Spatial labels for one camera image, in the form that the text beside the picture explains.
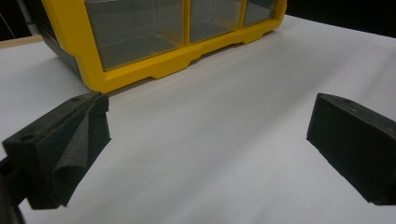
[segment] clear plastic panel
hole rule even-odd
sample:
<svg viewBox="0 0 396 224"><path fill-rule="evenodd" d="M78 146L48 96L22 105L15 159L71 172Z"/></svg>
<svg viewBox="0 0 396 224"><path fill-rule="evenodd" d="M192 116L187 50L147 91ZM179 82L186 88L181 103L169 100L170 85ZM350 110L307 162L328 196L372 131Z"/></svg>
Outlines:
<svg viewBox="0 0 396 224"><path fill-rule="evenodd" d="M190 42L235 30L240 10L240 0L191 0Z"/></svg>
<svg viewBox="0 0 396 224"><path fill-rule="evenodd" d="M104 70L183 44L182 0L85 0Z"/></svg>
<svg viewBox="0 0 396 224"><path fill-rule="evenodd" d="M247 0L244 25L265 21L274 17L277 0Z"/></svg>

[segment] storage box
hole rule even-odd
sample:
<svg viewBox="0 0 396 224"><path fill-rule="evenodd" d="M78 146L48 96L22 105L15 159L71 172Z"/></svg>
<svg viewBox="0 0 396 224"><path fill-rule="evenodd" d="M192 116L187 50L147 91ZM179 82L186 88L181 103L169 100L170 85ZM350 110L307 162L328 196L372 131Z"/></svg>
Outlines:
<svg viewBox="0 0 396 224"><path fill-rule="evenodd" d="M42 3L53 30L46 42L69 64L75 61L85 85L101 92L165 77L203 54L257 40L278 27L286 11L286 0Z"/></svg>

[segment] screw hole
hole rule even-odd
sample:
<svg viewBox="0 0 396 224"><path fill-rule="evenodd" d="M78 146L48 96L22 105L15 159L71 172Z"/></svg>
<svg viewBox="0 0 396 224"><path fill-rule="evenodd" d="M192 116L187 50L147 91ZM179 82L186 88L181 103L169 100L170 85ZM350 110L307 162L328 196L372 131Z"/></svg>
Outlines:
<svg viewBox="0 0 396 224"><path fill-rule="evenodd" d="M24 135L24 136L21 138L21 141L22 141L22 142L26 142L26 141L29 141L29 140L33 139L34 137L35 137L34 134L26 134L26 135Z"/></svg>

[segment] yellow plastic edge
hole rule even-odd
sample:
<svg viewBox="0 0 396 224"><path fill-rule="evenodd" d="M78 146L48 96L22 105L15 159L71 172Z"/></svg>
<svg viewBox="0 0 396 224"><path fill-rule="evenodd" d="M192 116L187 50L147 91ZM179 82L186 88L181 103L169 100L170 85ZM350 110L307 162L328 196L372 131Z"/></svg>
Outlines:
<svg viewBox="0 0 396 224"><path fill-rule="evenodd" d="M146 77L161 78L189 66L202 55L231 44L248 44L276 29L283 21L287 0L278 0L271 20L243 27L247 0L241 0L238 29L205 41L191 44L190 0L183 1L184 47L104 71L96 48L92 28L83 0L42 0L60 47L73 55L84 84L93 91L114 91Z"/></svg>

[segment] table surface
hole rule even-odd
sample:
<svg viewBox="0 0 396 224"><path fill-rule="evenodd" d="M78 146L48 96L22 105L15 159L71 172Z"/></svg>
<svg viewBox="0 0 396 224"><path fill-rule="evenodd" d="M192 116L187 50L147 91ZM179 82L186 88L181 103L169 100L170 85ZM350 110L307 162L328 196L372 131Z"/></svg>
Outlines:
<svg viewBox="0 0 396 224"><path fill-rule="evenodd" d="M88 92L43 43L0 49L0 139ZM305 140L318 92L396 119L396 39L286 16L273 33L110 93L112 141L69 206L27 223L394 223ZM1 150L0 159L6 156Z"/></svg>

